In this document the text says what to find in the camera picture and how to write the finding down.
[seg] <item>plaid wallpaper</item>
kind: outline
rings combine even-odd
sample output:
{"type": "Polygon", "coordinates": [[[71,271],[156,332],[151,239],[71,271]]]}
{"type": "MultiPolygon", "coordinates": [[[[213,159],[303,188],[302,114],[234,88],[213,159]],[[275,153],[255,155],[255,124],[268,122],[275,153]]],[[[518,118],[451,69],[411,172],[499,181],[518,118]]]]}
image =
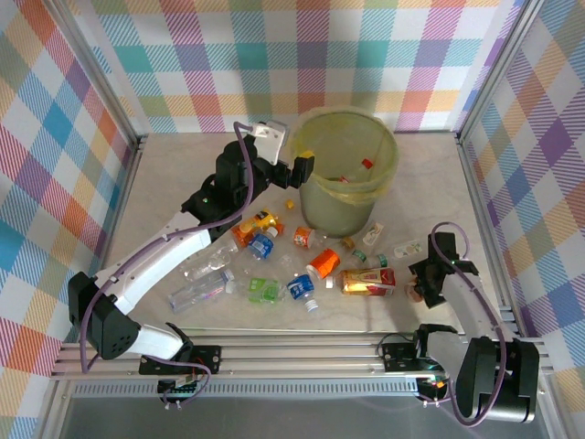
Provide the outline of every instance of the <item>plaid wallpaper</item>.
{"type": "Polygon", "coordinates": [[[470,155],[529,335],[585,437],[585,2],[548,0],[470,155]]]}
{"type": "Polygon", "coordinates": [[[138,132],[225,132],[236,120],[271,117],[291,123],[335,104],[419,131],[455,126],[521,3],[69,0],[69,7],[138,132]]]}
{"type": "Polygon", "coordinates": [[[41,0],[0,1],[0,438],[27,438],[130,157],[41,0]]]}

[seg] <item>blue label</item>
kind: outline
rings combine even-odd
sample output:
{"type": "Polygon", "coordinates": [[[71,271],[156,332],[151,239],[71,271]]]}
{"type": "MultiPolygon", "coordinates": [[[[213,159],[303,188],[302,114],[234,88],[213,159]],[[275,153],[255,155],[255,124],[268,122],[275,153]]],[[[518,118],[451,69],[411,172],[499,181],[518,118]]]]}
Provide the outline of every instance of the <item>blue label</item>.
{"type": "Polygon", "coordinates": [[[270,238],[259,233],[250,243],[250,247],[253,249],[252,251],[256,250],[256,254],[262,259],[266,259],[268,258],[268,255],[271,254],[274,242],[272,242],[270,238]]]}
{"type": "Polygon", "coordinates": [[[291,292],[294,300],[314,291],[313,282],[311,282],[311,278],[308,274],[303,274],[302,276],[293,279],[286,285],[286,287],[291,292]]]}

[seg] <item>plastic bag liner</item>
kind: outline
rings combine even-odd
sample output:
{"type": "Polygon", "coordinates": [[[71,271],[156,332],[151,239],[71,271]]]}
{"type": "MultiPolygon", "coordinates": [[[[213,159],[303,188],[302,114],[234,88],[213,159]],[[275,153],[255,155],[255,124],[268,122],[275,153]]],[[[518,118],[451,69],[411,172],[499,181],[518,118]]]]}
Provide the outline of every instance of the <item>plastic bag liner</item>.
{"type": "Polygon", "coordinates": [[[388,190],[399,161],[390,130],[372,114],[348,106],[304,113],[292,129],[287,146],[293,157],[306,151],[312,151],[315,157],[314,171],[301,187],[305,219],[313,227],[339,236],[350,233],[358,223],[365,225],[374,203],[388,190]],[[338,181],[354,173],[364,158],[374,163],[368,181],[338,181]],[[349,221],[346,227],[326,227],[340,215],[349,221]]]}

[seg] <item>trash bin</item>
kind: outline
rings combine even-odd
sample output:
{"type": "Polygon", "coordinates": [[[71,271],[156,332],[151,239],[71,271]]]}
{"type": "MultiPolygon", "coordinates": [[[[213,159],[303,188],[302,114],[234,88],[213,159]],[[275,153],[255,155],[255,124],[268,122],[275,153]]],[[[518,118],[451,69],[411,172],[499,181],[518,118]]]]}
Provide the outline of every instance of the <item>trash bin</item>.
{"type": "Polygon", "coordinates": [[[358,108],[315,108],[299,118],[287,144],[292,156],[314,153],[314,171],[300,189],[307,224],[331,237],[361,230],[396,172],[399,155],[390,130],[358,108]],[[365,179],[340,181],[357,175],[364,159],[373,164],[365,179]]]}

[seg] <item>yellow translucent bin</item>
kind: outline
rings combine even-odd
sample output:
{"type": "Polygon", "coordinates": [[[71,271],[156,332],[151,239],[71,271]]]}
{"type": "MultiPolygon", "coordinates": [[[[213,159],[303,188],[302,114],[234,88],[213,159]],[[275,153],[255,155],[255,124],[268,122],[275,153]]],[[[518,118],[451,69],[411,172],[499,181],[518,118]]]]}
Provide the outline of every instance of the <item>yellow translucent bin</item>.
{"type": "Polygon", "coordinates": [[[399,161],[392,132],[372,114],[354,107],[304,113],[287,145],[292,156],[314,153],[314,171],[300,189],[303,216],[309,226],[331,237],[352,235],[366,225],[399,161]],[[364,158],[373,166],[363,178],[339,181],[342,176],[357,175],[364,158]]]}

